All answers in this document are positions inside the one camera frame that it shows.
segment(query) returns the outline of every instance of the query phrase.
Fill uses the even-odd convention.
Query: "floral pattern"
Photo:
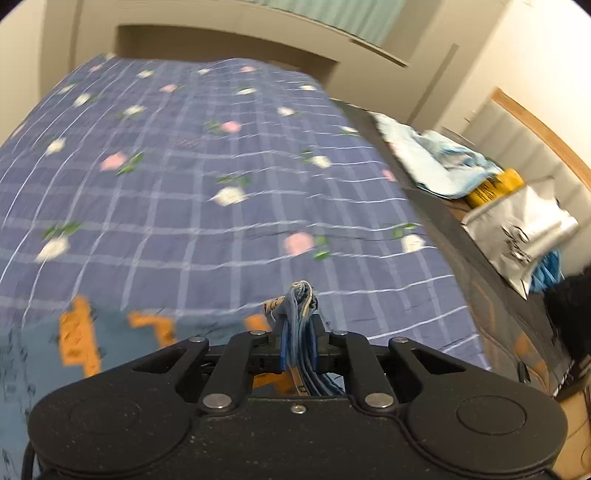
[[[21,123],[14,132],[12,132],[12,135],[10,136],[10,138],[14,138],[16,137],[23,128],[25,128],[25,125],[27,124],[27,121],[24,121],[23,123]]]
[[[420,226],[418,223],[399,223],[392,227],[392,236],[394,238],[402,238],[410,230],[414,230],[418,226]]]
[[[178,89],[178,86],[176,86],[174,83],[170,83],[169,85],[164,85],[160,89],[160,91],[161,92],[166,92],[166,93],[173,93],[177,89]]]
[[[132,105],[132,106],[126,108],[123,112],[117,113],[116,117],[119,119],[130,118],[134,115],[138,115],[139,113],[142,113],[145,110],[146,110],[146,107],[144,107],[142,105]]]
[[[142,70],[141,72],[138,73],[138,77],[141,79],[146,79],[148,77],[151,77],[154,74],[153,70]]]
[[[329,242],[325,236],[316,237],[316,253],[314,260],[324,260],[330,256]]]
[[[225,175],[223,177],[219,177],[217,179],[218,183],[229,183],[229,184],[234,184],[237,186],[243,186],[246,187],[247,185],[250,184],[250,178],[248,177],[248,174],[243,173],[243,174],[234,174],[234,175]]]
[[[81,226],[80,222],[68,222],[62,226],[55,224],[48,228],[42,236],[43,240],[49,240],[37,255],[35,262],[41,263],[53,260],[70,248],[68,237],[75,233]]]
[[[405,253],[412,253],[422,249],[425,246],[425,240],[418,235],[407,235],[402,237],[402,250]]]
[[[70,244],[68,242],[68,237],[61,236],[59,238],[53,238],[43,246],[36,257],[35,262],[42,263],[48,260],[53,260],[67,252],[69,248]]]
[[[88,100],[90,100],[90,98],[91,98],[90,93],[82,93],[76,100],[74,100],[74,106],[76,106],[76,107],[82,106]]]
[[[288,255],[295,257],[312,250],[314,248],[314,239],[307,233],[298,232],[287,237],[283,242],[283,246]]]
[[[212,200],[222,207],[227,207],[246,200],[246,194],[240,187],[224,187],[212,197]]]
[[[332,162],[324,155],[316,155],[311,158],[311,162],[320,168],[328,168],[332,165]]]
[[[226,122],[225,124],[221,124],[220,130],[223,132],[227,132],[230,134],[238,133],[242,129],[242,125],[238,122]]]
[[[114,153],[101,162],[100,170],[117,170],[126,161],[127,156],[123,152]]]
[[[57,92],[58,95],[63,95],[64,93],[68,93],[70,90],[72,90],[74,87],[76,86],[75,83],[70,83],[68,85],[66,85],[64,88],[62,88],[61,90],[59,90]]]
[[[65,138],[56,138],[53,142],[51,142],[47,149],[45,150],[46,155],[51,155],[52,153],[58,153],[63,150],[66,146],[66,139]]]
[[[287,108],[286,106],[280,106],[277,109],[277,113],[281,116],[290,116],[295,113],[295,110],[292,110],[291,108]]]
[[[394,174],[389,171],[389,170],[382,170],[382,175],[384,176],[384,178],[386,178],[386,180],[388,181],[396,181],[396,177],[394,176]]]
[[[136,153],[133,157],[131,157],[127,162],[121,164],[121,168],[117,172],[117,175],[126,175],[128,173],[133,172],[139,165],[139,163],[144,159],[144,153],[139,152]]]
[[[341,126],[340,129],[344,135],[350,135],[351,137],[360,137],[359,132],[353,127]]]
[[[238,90],[236,92],[237,95],[248,95],[249,93],[255,93],[256,88],[243,88],[242,90]]]

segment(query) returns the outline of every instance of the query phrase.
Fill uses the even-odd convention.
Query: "blue blanket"
[[[447,199],[465,197],[484,180],[501,173],[495,163],[443,135],[419,135],[382,113],[374,117],[383,138],[417,186]]]
[[[221,343],[297,280],[329,330],[383,345],[405,335],[488,367],[452,271],[393,175],[302,73],[97,57],[0,149],[0,222],[7,478],[31,406],[88,373],[60,365],[58,318],[76,295],[118,312],[95,315],[103,370],[159,346],[152,326],[122,335],[141,326],[130,312]]]

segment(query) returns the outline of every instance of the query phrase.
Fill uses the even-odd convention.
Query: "metal screw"
[[[387,393],[370,393],[365,397],[365,403],[373,408],[387,408],[394,404],[394,398]]]
[[[297,413],[298,415],[301,415],[302,413],[306,413],[306,410],[308,410],[308,409],[305,406],[299,405],[297,403],[291,406],[291,411],[293,413]]]
[[[203,399],[203,405],[207,408],[226,408],[232,403],[232,399],[225,393],[210,393]]]

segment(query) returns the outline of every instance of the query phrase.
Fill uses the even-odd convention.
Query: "black cable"
[[[33,480],[33,467],[35,465],[35,450],[31,442],[27,443],[25,455],[22,457],[21,480]]]

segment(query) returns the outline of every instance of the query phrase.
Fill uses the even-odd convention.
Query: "bed frame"
[[[462,134],[483,155],[525,181],[555,178],[560,206],[579,222],[560,247],[564,275],[591,264],[591,168],[531,112],[497,88]]]

